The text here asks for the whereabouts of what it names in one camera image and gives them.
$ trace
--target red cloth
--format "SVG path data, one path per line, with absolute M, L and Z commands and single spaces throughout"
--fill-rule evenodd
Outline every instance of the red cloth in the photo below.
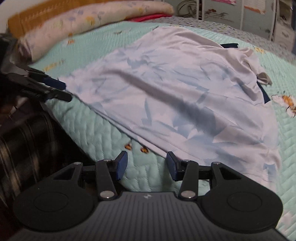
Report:
M 167 14 L 163 14 L 163 13 L 155 13 L 155 14 L 146 15 L 146 16 L 142 16 L 142 17 L 130 18 L 130 19 L 127 19 L 127 21 L 143 22 L 146 20 L 151 20 L 151 19 L 156 19 L 156 18 L 161 18 L 161 17 L 171 17 L 171 15 L 167 15 Z

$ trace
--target pillow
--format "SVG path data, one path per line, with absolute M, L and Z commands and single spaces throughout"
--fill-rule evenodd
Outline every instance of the pillow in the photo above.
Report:
M 47 20 L 19 40 L 19 51 L 26 60 L 36 61 L 56 43 L 75 34 L 125 19 L 163 13 L 173 7 L 160 1 L 113 1 L 75 8 Z

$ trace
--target bed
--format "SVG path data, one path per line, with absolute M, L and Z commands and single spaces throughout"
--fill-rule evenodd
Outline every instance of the bed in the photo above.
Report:
M 254 49 L 261 65 L 273 80 L 272 86 L 265 87 L 267 94 L 271 96 L 277 92 L 289 91 L 296 95 L 295 55 L 256 35 L 192 18 L 167 17 L 142 23 L 122 21 L 109 24 L 72 36 L 70 42 L 69 39 L 59 42 L 46 56 L 31 66 L 58 78 L 85 67 L 116 48 L 133 43 L 159 26 L 180 26 L 219 44 L 238 43 L 240 47 Z M 94 161 L 115 158 L 121 150 L 129 150 L 128 168 L 121 181 L 129 190 L 177 191 L 180 188 L 180 182 L 171 180 L 163 157 L 143 150 L 139 141 L 130 138 L 77 98 L 68 104 L 51 100 L 47 102 L 47 106 L 68 135 Z M 284 212 L 277 228 L 290 240 L 295 240 L 296 122 L 280 106 L 274 104 L 273 108 L 279 125 L 279 150 L 282 158 L 276 193 L 284 204 Z M 208 183 L 201 182 L 199 195 L 203 195 L 208 189 Z

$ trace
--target quilted bedspread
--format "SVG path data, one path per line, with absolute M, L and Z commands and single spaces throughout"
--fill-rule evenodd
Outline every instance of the quilted bedspread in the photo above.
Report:
M 118 47 L 133 43 L 159 23 L 121 22 L 78 35 L 57 44 L 43 59 L 33 65 L 53 77 L 66 75 L 75 69 L 105 56 Z M 296 95 L 296 67 L 272 53 L 256 48 L 244 41 L 219 33 L 188 28 L 219 44 L 238 43 L 240 47 L 252 47 L 257 51 L 263 68 L 273 81 L 265 87 L 269 96 L 288 91 Z M 173 182 L 164 158 L 153 152 L 141 152 L 142 146 L 119 131 L 88 106 L 74 98 L 70 103 L 48 101 L 48 107 L 71 138 L 93 159 L 114 158 L 127 144 L 128 167 L 121 183 L 133 191 L 177 191 L 180 182 Z M 278 180 L 277 194 L 283 201 L 284 213 L 278 229 L 289 239 L 296 239 L 296 119 L 290 118 L 285 109 L 274 104 L 279 124 L 279 149 L 283 160 Z M 200 183 L 200 195 L 208 190 L 206 182 Z

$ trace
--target paper note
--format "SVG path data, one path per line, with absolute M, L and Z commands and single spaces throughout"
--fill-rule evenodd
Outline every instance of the paper note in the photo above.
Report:
M 228 3 L 228 4 L 232 4 L 232 5 L 236 5 L 237 4 L 237 0 L 212 0 L 215 2 L 223 2 L 223 3 Z
M 266 0 L 244 0 L 244 7 L 251 11 L 265 14 Z

